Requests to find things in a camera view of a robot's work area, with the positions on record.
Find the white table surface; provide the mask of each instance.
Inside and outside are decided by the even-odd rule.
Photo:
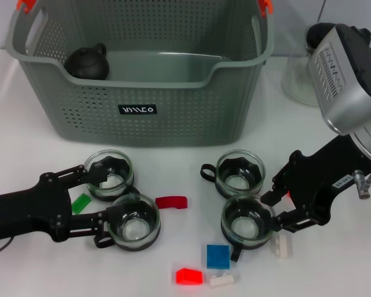
[[[162,210],[157,242],[142,252],[97,249],[93,238],[54,243],[44,233],[18,236],[0,253],[0,296],[371,296],[371,199],[359,200],[355,186],[334,201],[331,222],[292,235],[294,255],[277,259],[266,245],[244,251],[230,272],[233,286],[177,286],[181,267],[202,269],[208,243],[227,244],[220,230],[224,199],[199,175],[232,149],[256,153],[267,167],[262,193],[299,149],[311,155],[335,137],[317,108],[287,99],[280,88],[284,58],[263,68],[241,138],[231,145],[202,148],[132,148],[71,142],[48,121],[18,62],[0,50],[1,194],[34,186],[39,175],[61,171],[103,149],[130,156],[135,185],[155,198],[183,195],[187,210]],[[71,190],[74,201],[85,186]],[[83,213],[105,209],[93,201]],[[288,209],[285,200],[275,209]],[[0,241],[0,247],[6,241]]]

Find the black cable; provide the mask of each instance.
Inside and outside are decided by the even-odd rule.
[[[8,240],[8,242],[5,244],[5,245],[3,245],[2,247],[0,247],[0,252],[3,250],[3,249],[5,249],[6,247],[8,247],[10,244],[11,244],[11,242],[14,240],[14,238],[12,237],[12,238],[10,238],[10,240]]]

